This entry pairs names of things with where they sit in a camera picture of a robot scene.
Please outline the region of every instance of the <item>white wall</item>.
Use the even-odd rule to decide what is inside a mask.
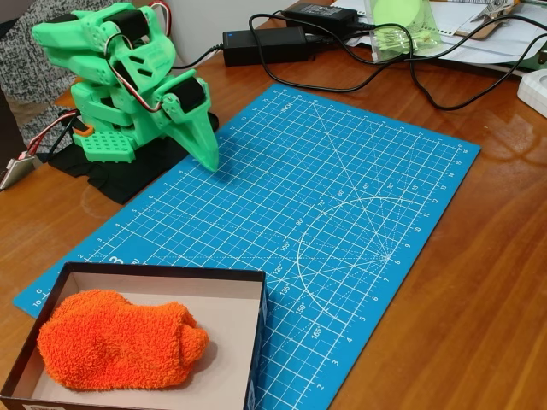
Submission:
[[[248,30],[249,17],[286,9],[295,0],[167,0],[173,13],[171,39],[184,62],[222,43],[222,32]]]

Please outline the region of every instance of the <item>gray fabric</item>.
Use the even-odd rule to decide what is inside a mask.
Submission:
[[[0,39],[0,86],[6,97],[19,103],[51,105],[70,87],[75,76],[64,68],[50,64],[44,50],[32,38],[32,27],[73,10],[99,10],[112,3],[116,0],[36,0]],[[22,125],[20,130],[25,143],[51,123],[61,109],[47,109]],[[57,136],[58,127],[49,133],[40,151],[44,151]]]

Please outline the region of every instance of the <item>desk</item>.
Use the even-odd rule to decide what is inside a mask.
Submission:
[[[274,70],[349,86],[373,68],[334,50]],[[419,74],[450,104],[492,81],[465,70],[422,65]],[[272,84],[261,67],[224,68],[221,56],[198,71],[221,123]],[[517,86],[445,113],[397,66],[361,91],[321,94],[482,146],[332,408],[547,408],[547,120],[517,99]],[[0,193],[2,382],[33,322],[11,299],[119,208],[48,166]]]

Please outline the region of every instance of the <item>white device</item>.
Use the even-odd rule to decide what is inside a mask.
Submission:
[[[517,96],[547,117],[547,69],[523,75]]]

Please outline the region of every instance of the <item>cardboard box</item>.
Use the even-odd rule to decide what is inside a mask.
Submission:
[[[190,377],[159,390],[75,391],[54,382],[37,349],[39,329],[63,299],[92,289],[116,290],[135,304],[185,304],[210,340]],[[67,263],[0,399],[8,410],[253,409],[266,305],[264,272]]]

